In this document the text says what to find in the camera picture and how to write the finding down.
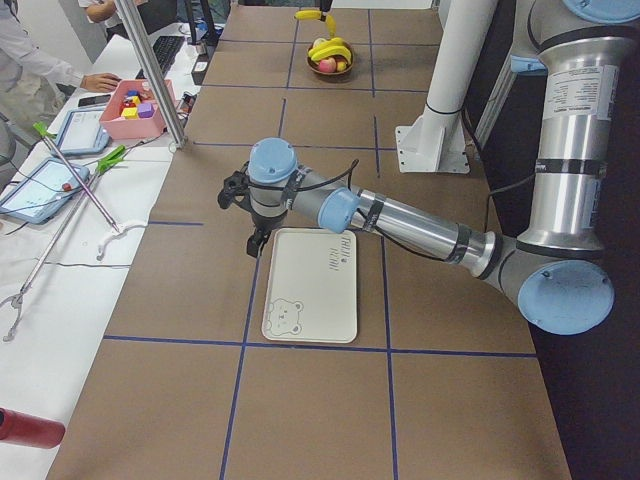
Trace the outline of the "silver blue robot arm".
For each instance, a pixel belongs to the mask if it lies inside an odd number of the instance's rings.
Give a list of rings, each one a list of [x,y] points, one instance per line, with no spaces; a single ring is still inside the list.
[[[424,207],[412,207],[402,188],[388,198],[353,185],[348,174],[320,176],[280,138],[252,147],[224,181],[218,203],[251,215],[251,256],[296,212],[336,233],[356,227],[462,266],[547,332],[585,332],[614,304],[613,284],[598,263],[603,247],[595,224],[619,68],[638,36],[635,1],[518,3],[512,48],[547,77],[530,220],[515,237],[450,220],[471,201],[458,183],[428,181],[420,191]]]

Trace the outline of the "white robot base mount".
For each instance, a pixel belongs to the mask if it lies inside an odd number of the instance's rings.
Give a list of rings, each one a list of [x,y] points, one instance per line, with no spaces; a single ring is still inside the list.
[[[402,173],[470,171],[461,112],[496,7],[495,0],[449,3],[423,113],[395,129]]]

